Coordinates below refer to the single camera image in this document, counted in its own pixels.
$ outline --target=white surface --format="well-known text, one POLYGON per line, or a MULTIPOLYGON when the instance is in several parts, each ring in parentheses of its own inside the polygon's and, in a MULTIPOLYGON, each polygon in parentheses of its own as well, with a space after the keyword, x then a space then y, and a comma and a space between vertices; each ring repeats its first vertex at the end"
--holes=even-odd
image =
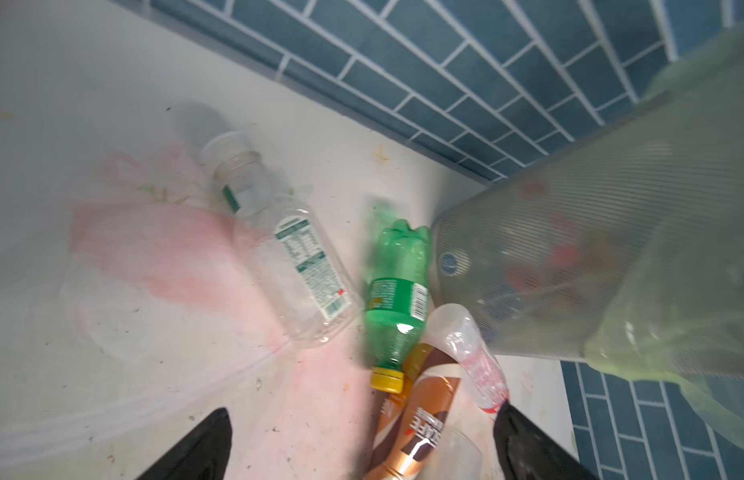
MULTIPOLYGON (((65 218, 80 172, 108 154, 141 158, 187 140, 178 134, 177 112, 191 104, 213 108, 249 134, 266 164, 283 168, 291 185, 312 187, 307 201, 359 282, 373 199, 394 202, 416 226, 431 224, 437 212, 483 188, 105 0, 0 2, 0 111, 10 114, 0 114, 0 253, 65 218)), ((328 346, 297 352, 294 370, 284 374, 289 388, 267 407, 279 410, 261 415, 268 422, 275 417, 267 425, 256 422, 259 412, 247 410, 259 407, 235 397, 231 415, 252 417, 252 427, 234 436, 256 441, 234 437, 228 478, 234 472, 236 478, 359 475, 378 399, 358 361, 360 341, 357 324, 328 346)), ((500 361, 511 400, 572 451, 559 363, 500 361)), ((190 418, 203 418, 213 407, 198 407, 190 418)), ((486 452, 491 422, 473 407, 458 395, 449 423, 486 452)), ((187 429, 174 430, 165 432, 163 443, 187 429)), ((102 478, 133 478, 149 465, 148 458, 122 461, 114 444, 90 446, 94 456, 81 468, 102 478)), ((132 446, 125 455, 139 450, 132 446)), ((482 477, 500 478, 489 452, 489 477, 482 477)), ((69 468, 62 461, 49 465, 69 468)))

